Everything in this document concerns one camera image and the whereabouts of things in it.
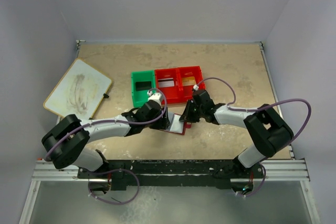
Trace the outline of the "red leather card holder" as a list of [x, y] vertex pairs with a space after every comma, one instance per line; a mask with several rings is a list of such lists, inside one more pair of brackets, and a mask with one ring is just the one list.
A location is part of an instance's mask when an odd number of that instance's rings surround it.
[[180, 121], [180, 114], [173, 112], [168, 113], [169, 125], [166, 129], [162, 129], [163, 132], [174, 133], [178, 135], [184, 135], [187, 129], [192, 127], [189, 122]]

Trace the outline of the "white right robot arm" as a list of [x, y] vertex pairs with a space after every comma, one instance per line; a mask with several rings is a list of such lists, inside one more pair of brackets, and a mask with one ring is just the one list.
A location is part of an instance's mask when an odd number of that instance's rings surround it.
[[252, 166], [273, 157], [293, 139], [293, 131], [275, 109], [267, 104], [257, 109], [243, 109], [215, 104], [206, 90], [197, 90], [188, 100], [180, 121], [196, 123], [204, 119], [215, 125], [233, 125], [248, 131], [253, 144], [236, 158], [234, 173], [246, 177]]

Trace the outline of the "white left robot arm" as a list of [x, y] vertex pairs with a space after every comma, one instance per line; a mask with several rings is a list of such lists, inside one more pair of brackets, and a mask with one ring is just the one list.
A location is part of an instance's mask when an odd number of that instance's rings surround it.
[[100, 151], [87, 149], [88, 143], [115, 136], [132, 136], [145, 128], [169, 130], [173, 116], [168, 108], [154, 101], [103, 120], [81, 120], [70, 114], [42, 138], [47, 151], [44, 160], [52, 162], [56, 169], [76, 165], [89, 170], [96, 178], [102, 178], [108, 172], [107, 161]]

